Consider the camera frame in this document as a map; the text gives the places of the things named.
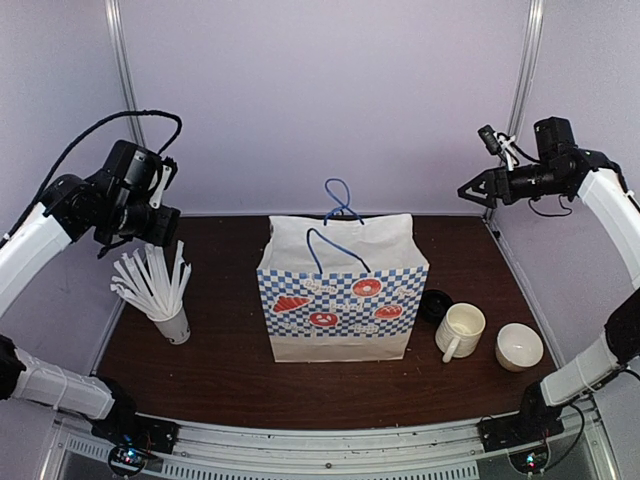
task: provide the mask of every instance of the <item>white wall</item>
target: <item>white wall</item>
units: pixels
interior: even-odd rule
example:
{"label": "white wall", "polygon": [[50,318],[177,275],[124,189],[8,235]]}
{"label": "white wall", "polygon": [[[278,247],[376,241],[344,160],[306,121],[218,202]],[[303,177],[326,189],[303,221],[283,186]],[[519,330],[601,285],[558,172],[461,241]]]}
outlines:
{"label": "white wall", "polygon": [[[5,232],[64,147],[122,109],[104,2],[0,2],[0,230]],[[60,173],[87,175],[104,162],[126,125],[105,128]],[[32,354],[88,373],[115,305],[111,262],[91,238],[69,248],[27,287],[0,333]],[[0,478],[34,478],[50,409],[0,402]]]}
{"label": "white wall", "polygon": [[[549,116],[571,120],[581,147],[619,163],[640,188],[640,4],[546,2],[542,47],[521,144],[536,153],[532,125]],[[543,219],[526,203],[501,207],[498,223],[525,272],[565,361],[591,344],[632,292],[622,260],[595,216],[572,205],[567,218]],[[546,211],[557,202],[544,202]],[[623,478],[640,477],[640,385],[622,376],[598,395]]]}
{"label": "white wall", "polygon": [[[122,18],[140,107],[184,117],[167,201],[186,213],[479,213],[456,189],[476,130],[509,116],[528,2],[137,0]],[[151,147],[170,126],[145,122]]]}

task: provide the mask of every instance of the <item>white cup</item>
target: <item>white cup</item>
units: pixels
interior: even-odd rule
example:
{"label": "white cup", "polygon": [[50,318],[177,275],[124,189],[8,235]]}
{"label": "white cup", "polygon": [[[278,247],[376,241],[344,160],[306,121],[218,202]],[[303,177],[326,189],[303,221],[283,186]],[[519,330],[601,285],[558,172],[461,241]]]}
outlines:
{"label": "white cup", "polygon": [[496,340],[496,358],[510,372],[522,372],[542,360],[544,345],[538,334],[521,323],[509,323],[500,329]]}
{"label": "white cup", "polygon": [[436,345],[444,353],[442,361],[464,358],[473,353],[487,322],[478,307],[469,303],[452,305],[436,331]]}
{"label": "white cup", "polygon": [[148,318],[172,345],[180,345],[189,340],[191,336],[191,329],[183,306],[180,306],[178,313],[171,318]]}

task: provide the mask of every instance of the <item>shopping bag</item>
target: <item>shopping bag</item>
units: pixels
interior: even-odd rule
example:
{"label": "shopping bag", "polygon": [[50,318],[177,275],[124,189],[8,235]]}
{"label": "shopping bag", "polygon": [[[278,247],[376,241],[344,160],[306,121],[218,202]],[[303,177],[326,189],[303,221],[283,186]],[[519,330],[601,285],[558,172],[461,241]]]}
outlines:
{"label": "shopping bag", "polygon": [[[363,220],[349,200],[324,220],[270,217],[257,275],[276,362],[404,356],[429,264],[411,215]],[[345,209],[357,219],[329,218]]]}

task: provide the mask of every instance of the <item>bag handle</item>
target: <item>bag handle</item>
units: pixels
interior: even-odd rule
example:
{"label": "bag handle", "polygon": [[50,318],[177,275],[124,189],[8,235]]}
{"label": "bag handle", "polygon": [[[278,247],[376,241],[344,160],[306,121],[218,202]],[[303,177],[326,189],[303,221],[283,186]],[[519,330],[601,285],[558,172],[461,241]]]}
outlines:
{"label": "bag handle", "polygon": [[313,257],[313,259],[316,262],[316,265],[318,266],[318,270],[320,271],[320,275],[322,275],[322,264],[320,263],[320,260],[318,259],[318,256],[316,255],[316,252],[313,250],[313,247],[311,246],[311,234],[315,233],[316,235],[318,235],[322,240],[324,240],[325,242],[327,242],[329,245],[331,245],[332,247],[340,250],[342,253],[346,253],[347,255],[357,259],[360,261],[360,263],[362,263],[362,266],[364,267],[364,269],[367,271],[367,273],[371,273],[371,269],[369,268],[369,265],[367,265],[367,263],[360,258],[358,255],[356,255],[355,253],[353,253],[350,250],[347,250],[346,248],[344,248],[341,245],[338,245],[335,242],[332,242],[331,240],[329,240],[327,237],[325,237],[324,235],[322,235],[318,230],[316,230],[315,228],[310,228],[309,230],[307,230],[307,246],[309,247],[309,251],[311,252],[311,256]]}
{"label": "bag handle", "polygon": [[[347,201],[343,202],[342,200],[340,200],[340,197],[338,197],[334,192],[331,191],[331,188],[329,188],[329,184],[331,182],[338,182],[340,184],[342,184],[342,186],[344,187],[345,191],[347,192]],[[349,213],[351,213],[351,215],[353,215],[354,217],[356,217],[358,219],[358,221],[364,225],[364,220],[362,220],[362,217],[360,216],[360,214],[358,214],[357,212],[355,212],[354,210],[351,209],[351,207],[349,207],[349,204],[351,203],[351,192],[349,191],[349,187],[347,186],[347,183],[342,180],[341,178],[329,178],[327,179],[326,182],[324,182],[324,189],[327,192],[327,194],[334,199],[339,206],[337,206],[336,208],[334,208],[333,210],[331,210],[329,213],[327,213],[324,216],[324,225],[327,225],[327,221],[333,217],[334,215],[337,215],[338,213],[340,215],[344,215],[344,211],[347,210]]]}

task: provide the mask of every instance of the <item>brown tabletop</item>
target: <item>brown tabletop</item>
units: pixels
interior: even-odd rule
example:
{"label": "brown tabletop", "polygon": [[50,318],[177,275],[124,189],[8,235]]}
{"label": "brown tabletop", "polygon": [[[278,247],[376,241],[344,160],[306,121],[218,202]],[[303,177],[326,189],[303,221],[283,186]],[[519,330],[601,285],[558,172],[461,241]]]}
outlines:
{"label": "brown tabletop", "polygon": [[170,345],[127,307],[99,373],[120,382],[143,413],[242,427],[407,426],[517,410],[523,389],[554,367],[546,353],[520,374],[495,359],[503,325],[538,327],[489,232],[479,218],[415,217],[415,233],[431,264],[427,288],[485,313],[485,333],[466,359],[442,364],[435,327],[418,317],[404,360],[274,363],[255,273],[268,219],[187,218],[176,238],[193,264],[184,297],[191,338]]}

